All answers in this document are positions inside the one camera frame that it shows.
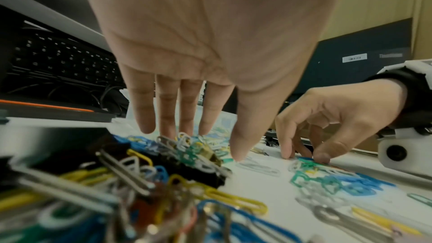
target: table surface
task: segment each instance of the table surface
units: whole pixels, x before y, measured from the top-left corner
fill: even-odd
[[[7,126],[106,127],[112,134],[120,136],[145,136],[125,119],[113,119],[111,123],[101,123],[10,118]],[[234,175],[219,190],[264,202],[269,208],[268,213],[263,216],[264,219],[295,232],[305,241],[312,235],[319,234],[326,242],[360,242],[341,230],[320,222],[309,209],[297,203],[295,197],[298,190],[289,183],[293,173],[288,171],[288,166],[292,161],[280,158],[277,148],[266,147],[262,144],[259,146],[270,156],[257,155],[252,152],[250,155],[260,164],[280,170],[280,176],[274,177],[245,170],[237,167],[235,162],[231,162],[225,166],[230,168]],[[392,182],[399,188],[384,198],[363,197],[361,202],[378,205],[388,211],[425,224],[431,223],[432,207],[410,199],[405,194],[416,193],[432,198],[431,180],[387,169],[380,164],[377,158],[355,153],[348,153],[333,159],[332,164]]]

